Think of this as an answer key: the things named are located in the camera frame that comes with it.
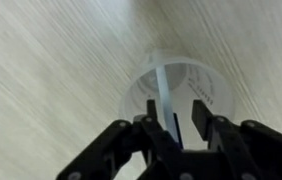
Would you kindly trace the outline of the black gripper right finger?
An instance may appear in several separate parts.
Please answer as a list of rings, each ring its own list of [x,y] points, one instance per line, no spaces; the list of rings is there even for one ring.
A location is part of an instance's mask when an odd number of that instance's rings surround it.
[[[195,180],[282,180],[282,133],[251,119],[236,125],[200,100],[191,120],[207,143],[184,153]]]

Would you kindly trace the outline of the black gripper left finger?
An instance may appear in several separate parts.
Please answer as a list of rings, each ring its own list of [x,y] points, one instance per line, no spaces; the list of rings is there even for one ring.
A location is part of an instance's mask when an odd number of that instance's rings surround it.
[[[146,169],[137,180],[178,180],[181,151],[157,120],[154,100],[148,100],[146,114],[133,122],[115,120],[77,155],[56,180],[114,180],[136,152],[141,152]]]

